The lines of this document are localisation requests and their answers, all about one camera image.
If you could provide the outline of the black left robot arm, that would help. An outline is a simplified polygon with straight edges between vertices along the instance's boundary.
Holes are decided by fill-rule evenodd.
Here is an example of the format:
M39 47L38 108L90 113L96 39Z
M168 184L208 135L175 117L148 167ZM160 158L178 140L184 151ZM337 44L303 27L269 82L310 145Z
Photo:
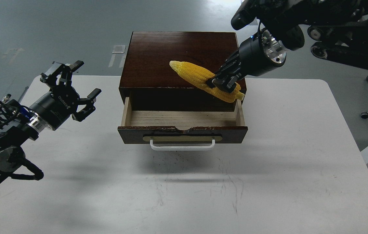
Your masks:
M83 61L73 64L53 62L40 81L49 91L29 107L7 94L0 100L0 184L7 178L41 180L44 173L30 162L21 148L28 140L36 140L45 128L56 130L69 117L81 122L95 111L94 103L101 89L80 98L72 86L72 75Z

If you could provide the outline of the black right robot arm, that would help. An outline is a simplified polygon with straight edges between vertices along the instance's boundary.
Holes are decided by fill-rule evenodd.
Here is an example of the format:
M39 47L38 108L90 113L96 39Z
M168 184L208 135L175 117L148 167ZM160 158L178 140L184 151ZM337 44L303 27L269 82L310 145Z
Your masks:
M240 30L254 19L264 28L227 58L206 81L209 87L230 93L245 76L283 66L287 51L304 46L300 25L309 26L315 57L368 70L368 0L245 0L231 25Z

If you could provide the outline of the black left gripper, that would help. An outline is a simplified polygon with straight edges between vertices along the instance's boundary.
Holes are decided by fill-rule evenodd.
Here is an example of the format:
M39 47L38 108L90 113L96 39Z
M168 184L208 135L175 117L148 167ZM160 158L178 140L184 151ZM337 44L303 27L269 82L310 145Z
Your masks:
M96 110L94 103L96 97L102 92L101 89L95 88L86 98L79 98L78 93L72 87L72 74L82 65L84 62L81 60L73 64L53 62L45 73L40 74L40 81L50 89L30 105L30 109L46 121L51 130L58 129L70 115L73 120L82 122ZM63 92L53 93L55 89ZM85 107L76 112L78 105Z

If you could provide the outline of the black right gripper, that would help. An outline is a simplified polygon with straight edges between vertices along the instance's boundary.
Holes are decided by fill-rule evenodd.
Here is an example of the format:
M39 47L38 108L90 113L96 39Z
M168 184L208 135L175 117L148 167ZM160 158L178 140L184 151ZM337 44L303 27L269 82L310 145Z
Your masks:
M269 31L255 33L241 43L228 58L229 67L221 67L206 84L231 93L237 81L247 75L261 76L282 67L286 60L286 48Z

